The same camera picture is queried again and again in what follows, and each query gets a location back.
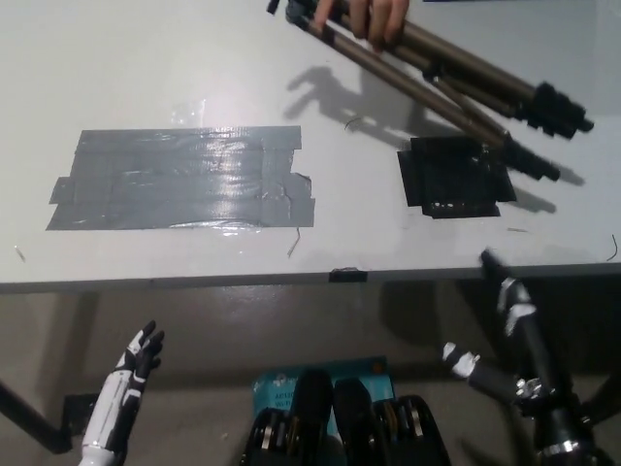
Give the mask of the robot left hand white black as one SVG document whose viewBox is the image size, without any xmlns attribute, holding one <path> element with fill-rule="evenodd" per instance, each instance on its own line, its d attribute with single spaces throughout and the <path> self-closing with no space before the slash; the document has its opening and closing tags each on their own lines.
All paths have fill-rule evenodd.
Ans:
<svg viewBox="0 0 621 466">
<path fill-rule="evenodd" d="M 147 380 L 161 360 L 164 331 L 150 321 L 123 351 L 107 376 L 86 427 L 82 445 L 124 452 L 137 418 Z"/>
</svg>

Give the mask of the person's bare hand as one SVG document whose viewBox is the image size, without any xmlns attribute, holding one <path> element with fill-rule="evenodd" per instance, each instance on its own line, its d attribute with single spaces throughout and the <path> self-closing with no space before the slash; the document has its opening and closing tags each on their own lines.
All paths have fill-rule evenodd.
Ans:
<svg viewBox="0 0 621 466">
<path fill-rule="evenodd" d="M 401 34 L 409 4 L 409 0 L 348 1 L 351 33 L 356 39 L 366 40 L 375 53 L 381 53 Z"/>
</svg>

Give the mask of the robot right hand white black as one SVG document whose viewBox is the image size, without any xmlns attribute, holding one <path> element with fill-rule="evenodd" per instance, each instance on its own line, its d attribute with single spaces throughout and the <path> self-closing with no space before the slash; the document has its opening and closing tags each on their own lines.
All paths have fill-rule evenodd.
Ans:
<svg viewBox="0 0 621 466">
<path fill-rule="evenodd" d="M 508 404 L 565 395 L 567 378 L 555 367 L 552 352 L 539 327 L 538 308 L 526 286 L 490 249 L 481 253 L 480 263 L 485 279 L 496 292 L 496 316 L 500 318 L 502 334 L 510 343 L 520 371 L 515 375 L 506 374 L 452 342 L 444 344 L 442 362 L 469 386 Z"/>
</svg>

